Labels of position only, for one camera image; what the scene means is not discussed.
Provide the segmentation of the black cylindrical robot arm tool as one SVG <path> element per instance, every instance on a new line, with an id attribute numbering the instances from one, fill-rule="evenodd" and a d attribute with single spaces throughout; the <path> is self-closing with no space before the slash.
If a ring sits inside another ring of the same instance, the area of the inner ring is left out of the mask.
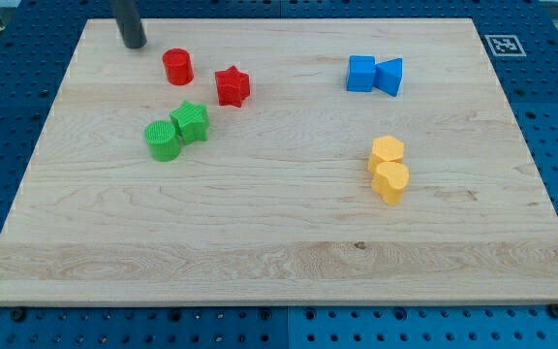
<path id="1" fill-rule="evenodd" d="M 126 48 L 143 48 L 146 35 L 136 0 L 109 0 L 120 36 Z"/>

